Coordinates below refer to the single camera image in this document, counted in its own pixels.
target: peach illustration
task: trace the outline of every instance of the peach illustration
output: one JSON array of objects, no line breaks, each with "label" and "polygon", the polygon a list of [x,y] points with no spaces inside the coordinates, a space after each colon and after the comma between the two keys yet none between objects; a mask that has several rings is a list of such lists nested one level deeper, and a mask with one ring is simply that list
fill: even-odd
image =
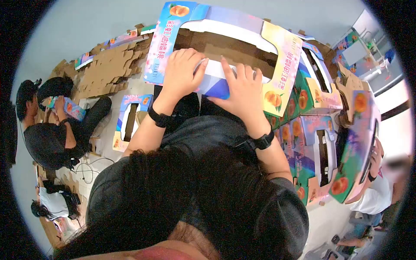
[{"label": "peach illustration", "polygon": [[339,180],[335,181],[331,187],[331,192],[334,195],[344,193],[348,187],[348,179],[346,177],[341,177]]},{"label": "peach illustration", "polygon": [[300,134],[302,133],[302,130],[300,128],[300,124],[298,121],[293,122],[292,131],[293,131],[294,136],[300,136]]},{"label": "peach illustration", "polygon": [[189,8],[182,5],[175,5],[169,10],[169,13],[171,15],[182,17],[189,13]]},{"label": "peach illustration", "polygon": [[307,104],[307,99],[304,96],[300,96],[299,97],[299,108],[300,109],[305,109],[306,108],[306,104]]},{"label": "peach illustration", "polygon": [[306,101],[308,101],[308,92],[304,89],[300,92],[301,97],[305,97]]},{"label": "peach illustration", "polygon": [[299,190],[296,191],[296,193],[301,200],[305,198],[305,189],[303,187],[300,187]]},{"label": "peach illustration", "polygon": [[289,139],[289,128],[287,126],[283,127],[282,129],[282,138],[283,140]]},{"label": "peach illustration", "polygon": [[282,98],[274,91],[267,91],[264,99],[273,106],[280,106],[282,104]]},{"label": "peach illustration", "polygon": [[328,129],[330,132],[332,132],[332,122],[331,120],[328,120]]},{"label": "peach illustration", "polygon": [[289,116],[293,115],[293,113],[295,112],[295,108],[296,108],[295,101],[293,99],[289,99],[289,105],[287,106],[287,112]]},{"label": "peach illustration", "polygon": [[367,99],[363,93],[358,93],[354,100],[354,110],[362,113],[367,109]]},{"label": "peach illustration", "polygon": [[270,123],[272,125],[272,128],[276,126],[276,118],[274,116],[272,116],[272,118],[270,119]]}]

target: hand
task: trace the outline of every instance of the hand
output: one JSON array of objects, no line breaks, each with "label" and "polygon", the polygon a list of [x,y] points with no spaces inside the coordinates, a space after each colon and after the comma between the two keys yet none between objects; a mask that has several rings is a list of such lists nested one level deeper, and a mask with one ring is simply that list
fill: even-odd
[{"label": "hand", "polygon": [[380,170],[380,163],[381,163],[381,157],[384,154],[383,146],[381,146],[380,140],[378,138],[376,140],[376,146],[374,147],[374,150],[371,153],[370,162],[370,174],[373,178],[377,177]]},{"label": "hand", "polygon": [[65,104],[65,99],[64,96],[59,96],[58,99],[55,101],[55,110],[56,112],[60,112],[62,110],[62,112],[64,111],[64,104]]},{"label": "hand", "polygon": [[208,59],[200,64],[195,74],[193,71],[198,62],[204,58],[203,53],[192,48],[174,51],[169,56],[161,95],[177,102],[195,91],[202,82]]},{"label": "hand", "polygon": [[209,97],[208,99],[224,108],[228,112],[238,116],[243,122],[256,117],[265,117],[262,109],[261,90],[262,72],[256,69],[255,79],[253,70],[248,65],[237,64],[237,77],[228,65],[227,60],[222,57],[224,75],[230,89],[229,99],[218,99]]}]

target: white t-shirt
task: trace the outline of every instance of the white t-shirt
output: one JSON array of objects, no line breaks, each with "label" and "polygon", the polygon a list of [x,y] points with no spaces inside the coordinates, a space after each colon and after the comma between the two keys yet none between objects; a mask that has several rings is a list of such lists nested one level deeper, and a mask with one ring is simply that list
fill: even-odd
[{"label": "white t-shirt", "polygon": [[378,176],[365,190],[361,199],[349,204],[349,206],[351,210],[375,215],[391,205],[392,195],[393,182],[383,174],[382,167],[380,167]]},{"label": "white t-shirt", "polygon": [[55,192],[49,194],[46,192],[45,187],[39,187],[39,196],[40,196],[40,205],[44,205],[53,218],[67,217],[69,216],[69,211],[67,203],[65,202],[64,196],[62,194]]}]

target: corrugated cardboard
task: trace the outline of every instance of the corrugated cardboard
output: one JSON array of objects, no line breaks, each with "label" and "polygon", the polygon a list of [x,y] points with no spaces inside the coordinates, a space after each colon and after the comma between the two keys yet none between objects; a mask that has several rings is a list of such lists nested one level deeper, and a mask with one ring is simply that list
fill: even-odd
[{"label": "corrugated cardboard", "polygon": [[237,63],[259,68],[263,76],[271,79],[275,71],[277,55],[258,49],[256,46],[237,39],[211,32],[193,32],[179,29],[176,50],[194,48],[210,60],[220,62],[223,55],[232,66]]}]

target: black shirt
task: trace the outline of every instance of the black shirt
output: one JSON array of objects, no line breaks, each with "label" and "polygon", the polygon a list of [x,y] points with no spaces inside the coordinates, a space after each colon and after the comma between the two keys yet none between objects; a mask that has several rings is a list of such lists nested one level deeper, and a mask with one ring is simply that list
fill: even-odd
[{"label": "black shirt", "polygon": [[28,126],[24,131],[26,148],[32,158],[49,170],[61,167],[72,168],[71,158],[81,158],[78,147],[66,149],[67,129],[65,125],[39,123]]}]

